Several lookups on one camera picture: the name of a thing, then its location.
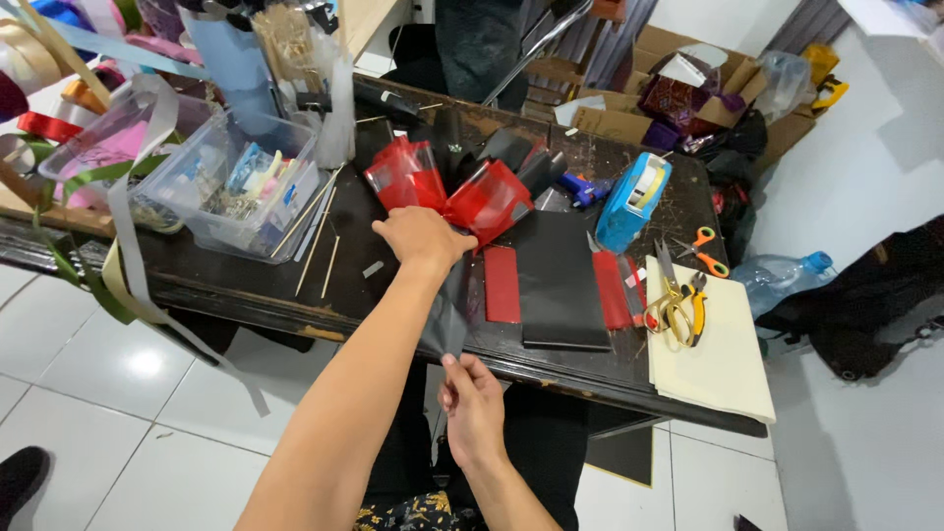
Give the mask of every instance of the shoe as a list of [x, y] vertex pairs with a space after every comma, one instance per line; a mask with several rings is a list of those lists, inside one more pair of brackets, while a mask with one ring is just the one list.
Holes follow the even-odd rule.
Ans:
[[40, 489], [49, 463], [49, 452], [38, 446], [27, 446], [0, 463], [0, 531], [7, 531], [16, 512]]

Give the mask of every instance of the gold scissors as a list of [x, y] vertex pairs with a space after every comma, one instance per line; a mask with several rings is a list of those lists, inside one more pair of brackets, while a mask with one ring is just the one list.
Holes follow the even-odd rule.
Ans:
[[672, 257], [668, 253], [666, 240], [655, 242], [655, 254], [659, 261], [659, 268], [662, 269], [662, 281], [666, 294], [646, 308], [644, 319], [646, 328], [654, 334], [671, 329], [681, 345], [691, 347], [695, 334], [692, 329], [692, 320], [683, 310], [682, 302], [691, 297], [695, 290], [687, 284], [679, 287], [679, 282], [675, 280], [675, 269], [672, 268]]

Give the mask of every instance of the person's right hand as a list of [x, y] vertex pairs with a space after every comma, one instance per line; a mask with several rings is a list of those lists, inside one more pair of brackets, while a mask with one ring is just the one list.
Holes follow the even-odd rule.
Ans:
[[433, 209], [397, 208], [386, 221], [375, 221], [371, 228], [383, 236], [403, 266], [420, 265], [443, 277], [463, 253], [475, 248], [475, 236], [455, 232]]
[[501, 384], [472, 354], [463, 354], [458, 360], [446, 354], [442, 361], [446, 380], [439, 385], [437, 398], [448, 417], [452, 458], [464, 471], [507, 461]]

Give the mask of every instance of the red ribbon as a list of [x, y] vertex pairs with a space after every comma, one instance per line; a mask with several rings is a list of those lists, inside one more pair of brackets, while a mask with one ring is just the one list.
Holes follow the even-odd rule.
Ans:
[[21, 115], [16, 127], [21, 131], [41, 136], [46, 140], [54, 140], [60, 144], [68, 142], [70, 138], [82, 132], [79, 126], [33, 111], [27, 111]]
[[0, 124], [27, 111], [29, 102], [23, 89], [0, 71]]

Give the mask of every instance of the black trousers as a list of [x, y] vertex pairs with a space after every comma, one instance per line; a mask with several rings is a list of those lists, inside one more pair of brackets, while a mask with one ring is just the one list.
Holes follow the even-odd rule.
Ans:
[[[440, 490], [432, 478], [430, 426], [423, 414], [426, 364], [410, 367], [393, 425], [367, 483], [364, 503], [397, 505]], [[515, 384], [505, 391], [505, 447], [512, 464], [564, 529], [578, 529], [574, 500], [587, 449], [588, 402]], [[456, 508], [478, 508], [448, 446], [437, 469], [450, 472], [446, 493]]]

